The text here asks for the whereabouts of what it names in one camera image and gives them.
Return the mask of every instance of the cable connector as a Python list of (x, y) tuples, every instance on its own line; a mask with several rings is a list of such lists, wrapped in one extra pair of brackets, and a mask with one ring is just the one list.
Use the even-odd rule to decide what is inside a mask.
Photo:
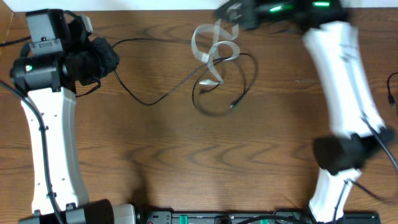
[(396, 101), (391, 94), (388, 95), (388, 102), (390, 103), (392, 109), (396, 108)]

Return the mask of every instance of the white strap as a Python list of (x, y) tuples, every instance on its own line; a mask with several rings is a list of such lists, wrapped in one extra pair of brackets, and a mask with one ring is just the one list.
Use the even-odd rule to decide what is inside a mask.
[[(219, 75), (219, 73), (217, 72), (217, 70), (213, 64), (214, 59), (220, 58), (220, 55), (218, 54), (218, 46), (220, 46), (221, 44), (224, 44), (224, 45), (230, 46), (231, 49), (233, 50), (232, 55), (225, 60), (232, 60), (234, 58), (237, 58), (240, 53), (239, 47), (234, 42), (230, 41), (230, 40), (234, 40), (238, 37), (239, 25), (235, 25), (232, 27), (232, 35), (231, 35), (228, 32), (226, 32), (223, 28), (221, 28), (220, 24), (221, 24), (221, 19), (217, 20), (215, 25), (202, 24), (196, 28), (196, 30), (194, 31), (193, 36), (192, 36), (191, 48), (192, 48), (193, 55), (195, 56), (195, 58), (199, 59), (201, 62), (207, 63), (209, 71), (218, 79), (218, 82), (214, 82), (212, 80), (203, 80), (200, 82), (200, 84), (202, 84), (202, 85), (217, 85), (217, 84), (224, 83), (224, 80), (221, 78), (221, 76)], [(208, 53), (204, 53), (204, 52), (200, 51), (198, 49), (197, 43), (196, 43), (196, 35), (202, 34), (205, 32), (213, 33), (213, 45), (211, 46)], [(226, 41), (219, 42), (218, 39), (220, 36), (224, 37), (226, 39)]]

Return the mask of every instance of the wooden tabletop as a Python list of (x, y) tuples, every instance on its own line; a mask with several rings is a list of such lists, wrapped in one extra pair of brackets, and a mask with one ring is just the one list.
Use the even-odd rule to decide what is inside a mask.
[[(376, 105), (385, 122), (398, 128), (387, 101), (386, 78), (398, 71), (398, 9), (353, 9), (359, 27), (363, 63)], [(125, 84), (142, 100), (154, 101), (201, 65), (190, 48), (195, 28), (213, 23), (211, 11), (85, 12), (94, 36), (113, 44), (121, 39), (156, 37), (173, 42), (136, 41), (116, 48)], [(318, 166), (312, 141), (330, 134), (328, 110), (313, 62), (301, 36), (273, 34), (286, 24), (241, 30), (236, 43), (259, 61), (253, 89), (226, 116), (210, 117), (191, 100), (196, 75), (154, 106), (142, 106), (111, 73), (100, 90), (77, 99), (76, 140), (90, 200), (134, 203), (176, 211), (259, 211), (303, 208), (316, 186)], [(24, 14), (17, 13), (7, 40), (29, 35)], [(200, 48), (211, 39), (199, 38)], [(22, 44), (6, 47), (0, 78)], [(252, 76), (253, 65), (239, 64)], [(225, 85), (200, 97), (208, 110), (227, 110), (243, 89), (236, 64), (222, 65)], [(81, 87), (78, 92), (91, 88)], [(398, 82), (392, 82), (398, 93)], [(34, 171), (30, 136), (20, 102), (0, 89), (0, 223), (31, 214)], [(398, 145), (391, 151), (398, 156)], [(388, 158), (368, 161), (359, 180), (385, 197), (398, 180)], [(396, 205), (386, 205), (354, 188), (347, 210), (372, 210), (383, 223), (397, 223)]]

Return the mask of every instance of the white arm segment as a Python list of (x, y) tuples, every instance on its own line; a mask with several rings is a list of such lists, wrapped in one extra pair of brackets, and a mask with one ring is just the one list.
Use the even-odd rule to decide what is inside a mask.
[(348, 22), (330, 22), (310, 29), (304, 44), (315, 62), (329, 108), (330, 129), (339, 138), (370, 136), (362, 120), (379, 132), (384, 127), (369, 91), (358, 47), (358, 30)]
[[(66, 89), (53, 92), (51, 88), (28, 92), (30, 102), (34, 102), (41, 112), (46, 130), (49, 154), (50, 178), (60, 210), (66, 210), (68, 203), (77, 207), (88, 203), (88, 193), (81, 178), (75, 137), (75, 94)], [(33, 112), (24, 104), (30, 138), (32, 140), (35, 170), (35, 190), (32, 212), (40, 210), (41, 215), (53, 213), (44, 178), (42, 140), (39, 122)]]
[[(330, 129), (339, 138), (372, 135), (363, 118), (377, 131), (385, 127), (374, 105), (365, 77), (358, 48), (358, 30), (347, 22), (330, 22), (321, 29), (310, 29), (303, 37), (322, 82), (330, 116)], [(341, 198), (336, 219), (343, 216), (343, 207), (361, 172), (356, 169), (331, 175), (320, 169), (317, 189), (310, 200), (311, 212), (318, 222), (333, 221), (338, 199)]]

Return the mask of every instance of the white background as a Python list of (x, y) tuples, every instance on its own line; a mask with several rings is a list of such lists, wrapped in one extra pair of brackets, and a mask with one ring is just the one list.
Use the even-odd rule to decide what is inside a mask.
[[(14, 12), (216, 9), (226, 0), (4, 0)], [(398, 7), (398, 0), (342, 0), (348, 7)]]

